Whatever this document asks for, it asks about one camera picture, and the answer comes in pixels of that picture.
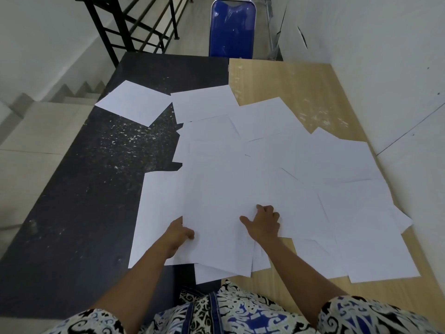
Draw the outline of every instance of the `human hand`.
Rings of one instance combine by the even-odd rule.
[[[194,231],[182,225],[182,217],[173,220],[156,243],[167,250],[168,258],[175,255],[178,248],[187,240],[194,239]]]
[[[264,240],[277,238],[278,230],[280,229],[280,224],[278,223],[280,214],[274,212],[274,207],[270,205],[257,205],[256,208],[258,212],[253,221],[250,221],[243,215],[239,218],[248,229],[249,235],[259,244]]]

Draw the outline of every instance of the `chair backrest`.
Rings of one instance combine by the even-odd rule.
[[[230,6],[226,3],[238,3]],[[251,59],[256,6],[251,0],[215,0],[211,7],[209,56]]]

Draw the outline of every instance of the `wooden table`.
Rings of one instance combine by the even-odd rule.
[[[342,139],[369,142],[329,64],[230,59],[229,84],[240,105],[279,96],[310,133],[320,126]],[[421,277],[359,284],[351,284],[348,277],[332,281],[349,294],[424,315],[445,330],[445,299],[412,227],[403,233],[403,239]],[[291,239],[283,238],[283,242],[295,251]],[[299,311],[274,268],[254,272],[252,278],[231,280],[287,310]]]

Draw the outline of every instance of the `black table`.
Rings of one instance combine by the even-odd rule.
[[[166,94],[225,85],[228,65],[227,58],[127,52],[102,96],[124,80]],[[67,318],[122,277],[144,173],[181,167],[172,162],[180,127],[172,105],[149,128],[93,108],[0,261],[0,316]],[[172,307],[183,285],[194,285],[193,265],[165,266],[148,318]]]

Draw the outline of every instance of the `left hand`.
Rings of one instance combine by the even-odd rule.
[[[194,231],[184,227],[182,217],[179,217],[170,223],[168,229],[156,242],[160,246],[165,246],[168,258],[171,258],[187,239],[194,239]]]

